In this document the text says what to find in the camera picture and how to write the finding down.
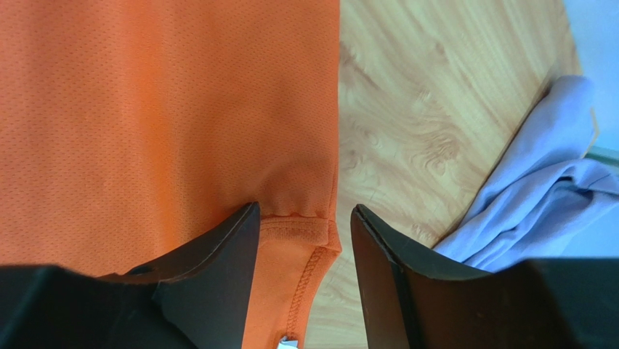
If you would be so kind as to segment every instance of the wood grain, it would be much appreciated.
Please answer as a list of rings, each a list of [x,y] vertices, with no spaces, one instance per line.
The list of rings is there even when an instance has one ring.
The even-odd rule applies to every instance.
[[[449,234],[552,81],[580,73],[560,0],[341,0],[338,228],[306,349],[366,348],[349,215]]]

